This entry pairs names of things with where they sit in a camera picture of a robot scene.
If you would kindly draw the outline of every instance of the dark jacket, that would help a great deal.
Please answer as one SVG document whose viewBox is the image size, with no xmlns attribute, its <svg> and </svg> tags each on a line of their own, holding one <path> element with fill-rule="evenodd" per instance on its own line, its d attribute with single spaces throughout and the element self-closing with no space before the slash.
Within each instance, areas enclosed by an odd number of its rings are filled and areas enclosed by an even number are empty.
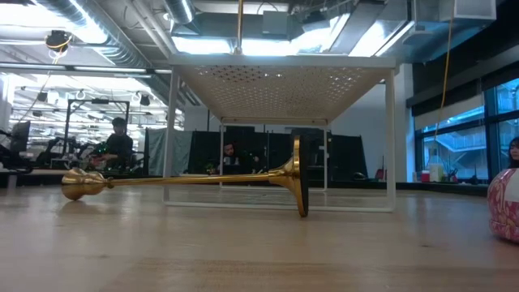
<svg viewBox="0 0 519 292">
<path fill-rule="evenodd" d="M 112 134 L 106 140 L 108 154 L 115 154 L 120 158 L 129 158 L 132 154 L 133 140 L 128 135 Z"/>
</svg>

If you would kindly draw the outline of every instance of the table surface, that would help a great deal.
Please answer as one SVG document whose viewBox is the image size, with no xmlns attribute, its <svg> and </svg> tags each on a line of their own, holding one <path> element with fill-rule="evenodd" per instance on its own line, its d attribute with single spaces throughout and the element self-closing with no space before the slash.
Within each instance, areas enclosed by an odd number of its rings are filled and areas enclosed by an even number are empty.
<svg viewBox="0 0 519 292">
<path fill-rule="evenodd" d="M 192 200 L 251 193 L 172 192 Z M 328 195 L 360 205 L 376 192 Z M 59 187 L 0 190 L 0 290 L 488 292 L 519 284 L 519 246 L 491 235 L 483 198 L 399 191 L 395 213 L 305 219 L 161 200 L 161 187 L 116 187 L 76 202 Z"/>
</svg>

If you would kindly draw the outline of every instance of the yellow cable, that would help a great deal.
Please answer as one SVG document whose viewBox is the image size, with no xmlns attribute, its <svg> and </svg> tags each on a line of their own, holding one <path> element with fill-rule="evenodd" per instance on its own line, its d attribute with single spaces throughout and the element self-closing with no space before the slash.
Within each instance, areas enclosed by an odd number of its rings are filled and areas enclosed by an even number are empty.
<svg viewBox="0 0 519 292">
<path fill-rule="evenodd" d="M 447 42 L 447 56 L 445 58 L 444 90 L 442 92 L 440 110 L 438 111 L 438 122 L 436 123 L 434 142 L 436 142 L 436 136 L 438 135 L 438 128 L 440 127 L 440 122 L 441 122 L 441 112 L 445 105 L 445 97 L 447 96 L 448 65 L 450 63 L 450 58 L 451 58 L 451 39 L 453 37 L 453 21 L 454 21 L 455 5 L 456 5 L 456 2 L 453 0 L 453 11 L 451 12 L 451 20 L 448 24 L 448 42 Z"/>
</svg>

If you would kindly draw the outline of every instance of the glass wall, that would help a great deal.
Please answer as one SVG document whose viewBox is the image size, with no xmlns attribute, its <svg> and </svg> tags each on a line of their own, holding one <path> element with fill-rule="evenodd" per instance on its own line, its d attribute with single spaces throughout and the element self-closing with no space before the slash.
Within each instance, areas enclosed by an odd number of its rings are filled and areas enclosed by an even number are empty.
<svg viewBox="0 0 519 292">
<path fill-rule="evenodd" d="M 519 119 L 514 118 L 508 121 L 499 123 L 499 136 L 500 136 L 500 170 L 508 168 L 510 164 L 510 158 L 508 155 L 508 148 L 510 141 L 515 137 L 519 137 Z"/>
<path fill-rule="evenodd" d="M 495 88 L 497 95 L 497 112 L 504 114 L 519 110 L 519 78 L 501 84 Z"/>
<path fill-rule="evenodd" d="M 423 139 L 423 160 L 426 167 L 434 150 L 447 173 L 457 172 L 458 178 L 488 179 L 487 142 L 484 127 L 454 131 Z"/>
<path fill-rule="evenodd" d="M 486 90 L 480 104 L 439 122 L 436 137 L 435 124 L 416 131 L 417 171 L 434 156 L 461 181 L 488 183 L 509 167 L 508 147 L 519 137 L 519 79 Z"/>
</svg>

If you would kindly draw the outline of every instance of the white container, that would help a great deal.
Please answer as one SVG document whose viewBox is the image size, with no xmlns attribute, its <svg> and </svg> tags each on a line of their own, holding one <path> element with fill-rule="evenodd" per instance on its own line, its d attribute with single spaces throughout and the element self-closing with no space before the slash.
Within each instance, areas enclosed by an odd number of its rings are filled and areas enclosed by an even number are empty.
<svg viewBox="0 0 519 292">
<path fill-rule="evenodd" d="M 433 183 L 441 182 L 444 176 L 444 166 L 440 163 L 431 163 L 429 165 L 429 181 Z"/>
</svg>

